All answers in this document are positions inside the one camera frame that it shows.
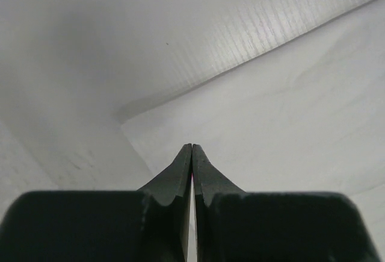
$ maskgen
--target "white corrugated plastic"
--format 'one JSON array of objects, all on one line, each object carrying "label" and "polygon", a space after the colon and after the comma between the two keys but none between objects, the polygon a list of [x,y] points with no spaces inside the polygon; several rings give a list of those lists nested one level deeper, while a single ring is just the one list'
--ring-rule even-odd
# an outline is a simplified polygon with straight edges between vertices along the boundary
[{"label": "white corrugated plastic", "polygon": [[385,0],[301,36],[369,1],[0,0],[0,215],[193,142],[246,190],[346,193],[385,256]]}]

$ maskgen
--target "white surface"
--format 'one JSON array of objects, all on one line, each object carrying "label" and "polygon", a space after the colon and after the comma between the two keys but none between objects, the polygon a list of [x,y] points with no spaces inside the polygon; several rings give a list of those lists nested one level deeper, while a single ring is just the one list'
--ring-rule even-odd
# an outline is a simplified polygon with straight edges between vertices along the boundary
[{"label": "white surface", "polygon": [[9,205],[22,193],[57,188],[0,122],[0,222]]},{"label": "white surface", "polygon": [[61,188],[151,178],[118,123],[369,0],[0,0],[0,119]]},{"label": "white surface", "polygon": [[385,257],[385,0],[128,120],[156,174],[184,143],[249,191],[331,190]]}]

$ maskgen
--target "corrugated texture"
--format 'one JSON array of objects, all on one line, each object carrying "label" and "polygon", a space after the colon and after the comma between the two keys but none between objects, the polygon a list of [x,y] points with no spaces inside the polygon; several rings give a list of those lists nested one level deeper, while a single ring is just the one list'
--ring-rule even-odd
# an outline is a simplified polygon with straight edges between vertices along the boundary
[{"label": "corrugated texture", "polygon": [[154,173],[191,142],[245,190],[345,193],[385,257],[384,11],[373,2],[123,131]]},{"label": "corrugated texture", "polygon": [[0,0],[1,46],[125,120],[368,1]]}]

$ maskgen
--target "black metal jaw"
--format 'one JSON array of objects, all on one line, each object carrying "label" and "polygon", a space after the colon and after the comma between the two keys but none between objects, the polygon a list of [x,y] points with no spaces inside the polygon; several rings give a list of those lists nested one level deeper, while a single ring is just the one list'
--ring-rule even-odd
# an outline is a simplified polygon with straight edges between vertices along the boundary
[{"label": "black metal jaw", "polygon": [[191,175],[199,261],[380,261],[336,193],[246,193],[199,145],[136,192],[31,192],[0,226],[0,261],[186,261]]}]

